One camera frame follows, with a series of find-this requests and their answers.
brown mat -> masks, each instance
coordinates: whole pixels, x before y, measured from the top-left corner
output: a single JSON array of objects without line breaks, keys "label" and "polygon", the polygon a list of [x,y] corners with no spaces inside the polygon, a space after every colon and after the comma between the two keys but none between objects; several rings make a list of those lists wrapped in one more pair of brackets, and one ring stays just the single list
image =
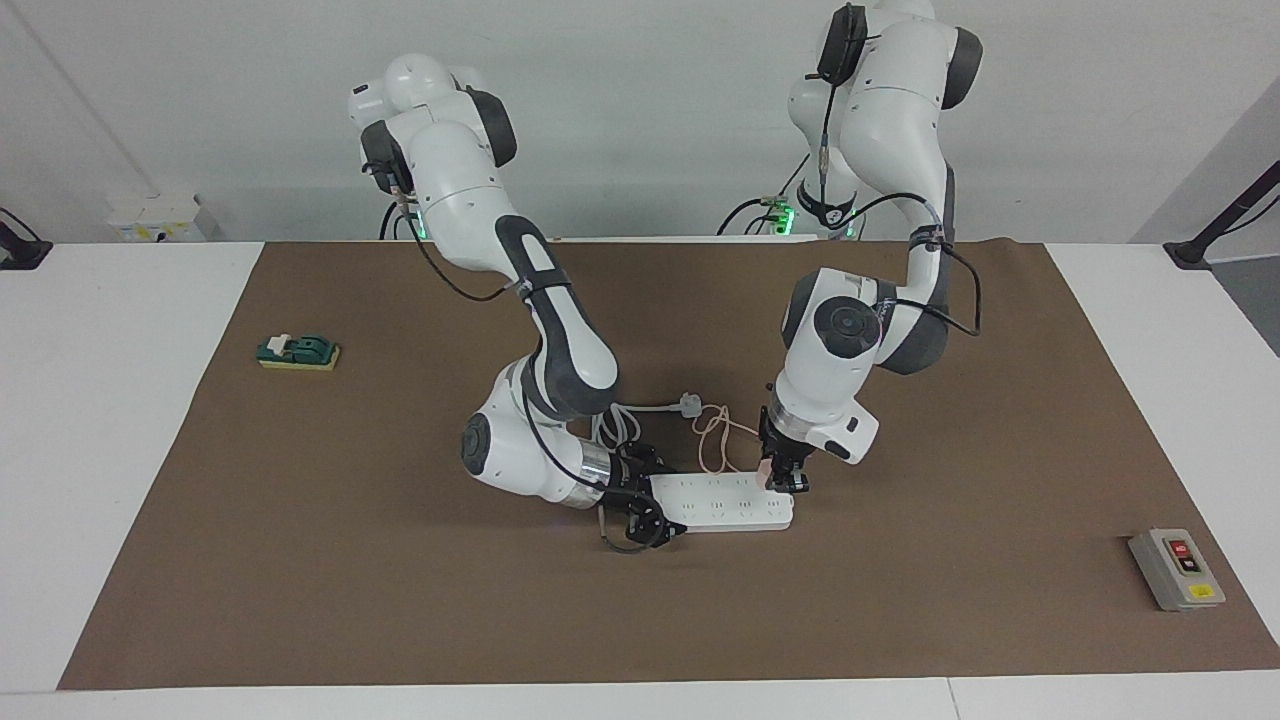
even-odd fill
[{"label": "brown mat", "polygon": [[[870,456],[810,462],[782,533],[608,552],[594,512],[488,488],[458,432],[535,340],[408,245],[270,245],[61,688],[869,678],[1280,666],[1217,543],[1039,246],[966,245],[980,340],[877,372]],[[681,391],[754,423],[794,282],[900,277],[899,243],[561,246],[627,402]],[[489,277],[456,273],[471,288]],[[957,316],[972,307],[957,277]],[[333,374],[259,368],[279,333]],[[691,469],[677,418],[646,438]],[[732,441],[751,465],[754,442]],[[1121,536],[1187,527],[1225,606],[1155,601]]]}]

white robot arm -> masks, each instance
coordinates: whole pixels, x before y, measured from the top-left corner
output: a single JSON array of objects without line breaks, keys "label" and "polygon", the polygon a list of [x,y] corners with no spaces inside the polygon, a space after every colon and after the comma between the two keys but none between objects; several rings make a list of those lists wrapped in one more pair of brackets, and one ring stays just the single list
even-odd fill
[{"label": "white robot arm", "polygon": [[[854,397],[870,369],[916,373],[946,347],[955,179],[937,122],[964,99],[980,58],[978,38],[938,23],[928,0],[849,4],[827,28],[818,74],[792,87],[791,119],[810,145],[796,204],[835,234],[892,201],[916,229],[904,286],[831,268],[796,284],[785,366],[760,414],[774,489],[806,491],[804,460],[815,448],[861,461],[879,427]],[[860,184],[883,200],[858,209]]]},{"label": "white robot arm", "polygon": [[503,190],[497,168],[515,156],[516,137],[480,82],[468,68],[403,55],[352,91],[348,114],[361,129],[365,172],[407,218],[416,201],[411,227],[449,263],[506,275],[541,338],[499,373],[467,421],[463,465],[497,488],[590,507],[617,469],[604,447],[572,436],[566,423],[608,409],[618,365],[543,233]]}]

white wall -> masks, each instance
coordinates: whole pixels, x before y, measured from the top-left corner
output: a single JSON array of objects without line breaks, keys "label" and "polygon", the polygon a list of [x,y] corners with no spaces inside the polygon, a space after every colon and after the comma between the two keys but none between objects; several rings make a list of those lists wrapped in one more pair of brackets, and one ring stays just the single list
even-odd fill
[{"label": "white wall", "polygon": [[[936,4],[987,47],[941,128],[961,238],[1132,238],[1280,63],[1274,0]],[[367,237],[383,200],[344,95],[425,50],[504,100],[503,173],[549,234],[708,233],[803,155],[785,97],[836,5],[0,0],[0,200],[54,240],[100,240],[105,197],[150,178],[198,192],[230,238]]]},{"label": "white wall", "polygon": [[[1280,78],[1240,118],[1196,170],[1143,224],[1133,242],[1169,242],[1196,237],[1272,163],[1280,161]],[[1245,213],[1260,213],[1280,188]],[[1280,254],[1280,208],[1249,227],[1219,238],[1208,250],[1221,261]]]}]

switch box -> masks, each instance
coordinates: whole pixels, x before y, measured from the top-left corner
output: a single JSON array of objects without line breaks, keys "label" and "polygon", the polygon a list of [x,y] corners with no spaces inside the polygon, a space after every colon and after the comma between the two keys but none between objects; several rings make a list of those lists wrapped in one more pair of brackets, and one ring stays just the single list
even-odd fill
[{"label": "switch box", "polygon": [[1161,610],[1180,612],[1226,601],[1187,530],[1147,530],[1129,539],[1129,551]]},{"label": "switch box", "polygon": [[189,199],[156,197],[113,201],[106,223],[122,242],[205,242],[218,223]]}]

power outlet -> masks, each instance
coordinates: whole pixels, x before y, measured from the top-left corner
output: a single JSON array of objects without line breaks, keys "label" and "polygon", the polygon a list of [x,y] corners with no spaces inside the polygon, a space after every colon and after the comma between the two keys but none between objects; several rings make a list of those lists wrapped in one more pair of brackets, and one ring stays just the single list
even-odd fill
[{"label": "power outlet", "polygon": [[653,493],[690,533],[783,530],[795,505],[790,495],[760,487],[755,473],[654,475]]}]

